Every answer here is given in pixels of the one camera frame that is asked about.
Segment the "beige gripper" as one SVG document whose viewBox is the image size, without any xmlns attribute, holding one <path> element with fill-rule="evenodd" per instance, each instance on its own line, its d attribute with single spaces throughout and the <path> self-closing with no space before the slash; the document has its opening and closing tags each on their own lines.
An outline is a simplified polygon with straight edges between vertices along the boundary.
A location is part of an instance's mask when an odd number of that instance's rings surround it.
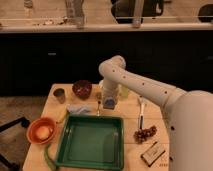
<svg viewBox="0 0 213 171">
<path fill-rule="evenodd" d="M 115 106 L 116 106 L 117 102 L 118 102 L 118 91 L 117 90 L 108 90 L 108 89 L 103 88 L 102 105 L 104 103 L 104 100 L 108 97 L 112 97 L 115 100 Z"/>
</svg>

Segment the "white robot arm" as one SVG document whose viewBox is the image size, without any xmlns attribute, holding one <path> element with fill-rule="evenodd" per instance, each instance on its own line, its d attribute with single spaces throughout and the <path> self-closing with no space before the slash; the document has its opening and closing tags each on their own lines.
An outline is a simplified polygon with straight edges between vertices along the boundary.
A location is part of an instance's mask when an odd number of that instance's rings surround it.
<svg viewBox="0 0 213 171">
<path fill-rule="evenodd" d="M 169 118 L 169 171 L 213 171 L 213 93 L 185 91 L 125 70 L 116 55 L 99 65 L 103 106 L 119 84 L 158 105 Z"/>
</svg>

